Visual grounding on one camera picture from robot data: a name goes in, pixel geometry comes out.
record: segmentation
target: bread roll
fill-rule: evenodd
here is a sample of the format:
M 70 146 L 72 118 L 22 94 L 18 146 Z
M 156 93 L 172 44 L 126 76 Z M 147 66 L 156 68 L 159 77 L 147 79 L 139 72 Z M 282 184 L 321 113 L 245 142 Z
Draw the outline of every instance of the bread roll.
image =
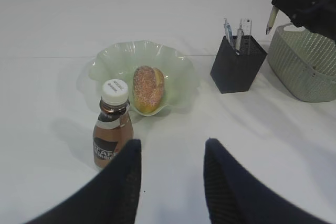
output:
M 163 96 L 164 78 L 158 68 L 138 67 L 133 79 L 133 98 L 135 107 L 148 114 L 156 110 Z

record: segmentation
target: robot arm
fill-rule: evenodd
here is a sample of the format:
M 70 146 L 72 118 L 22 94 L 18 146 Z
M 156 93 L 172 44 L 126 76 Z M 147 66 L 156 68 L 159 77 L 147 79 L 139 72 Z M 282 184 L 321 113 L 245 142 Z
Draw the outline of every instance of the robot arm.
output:
M 336 0 L 272 0 L 296 27 L 336 41 Z

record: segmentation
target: glass bowl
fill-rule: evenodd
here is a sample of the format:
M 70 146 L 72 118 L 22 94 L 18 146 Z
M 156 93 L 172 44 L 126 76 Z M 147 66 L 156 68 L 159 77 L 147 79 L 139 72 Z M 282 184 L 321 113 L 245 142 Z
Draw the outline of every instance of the glass bowl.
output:
M 164 94 L 159 107 L 144 114 L 133 102 L 133 75 L 137 67 L 147 65 L 159 68 L 164 75 Z M 184 109 L 200 86 L 192 62 L 174 48 L 151 41 L 134 41 L 114 44 L 97 54 L 89 77 L 102 85 L 110 79 L 120 79 L 129 86 L 132 110 L 141 115 L 155 115 L 166 106 Z

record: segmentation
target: green basket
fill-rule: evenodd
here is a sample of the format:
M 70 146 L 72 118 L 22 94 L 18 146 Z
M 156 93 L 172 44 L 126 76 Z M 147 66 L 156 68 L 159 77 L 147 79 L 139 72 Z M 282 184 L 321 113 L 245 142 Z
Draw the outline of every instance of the green basket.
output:
M 336 99 L 335 41 L 304 31 L 276 29 L 268 63 L 286 88 L 305 102 Z

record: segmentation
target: black mesh pen holder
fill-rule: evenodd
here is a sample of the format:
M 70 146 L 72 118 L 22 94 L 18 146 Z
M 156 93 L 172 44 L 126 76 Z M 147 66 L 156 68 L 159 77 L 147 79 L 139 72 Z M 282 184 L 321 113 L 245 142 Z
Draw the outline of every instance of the black mesh pen holder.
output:
M 266 58 L 267 53 L 252 36 L 243 36 L 241 43 L 237 54 L 224 37 L 212 66 L 210 75 L 222 94 L 248 91 Z

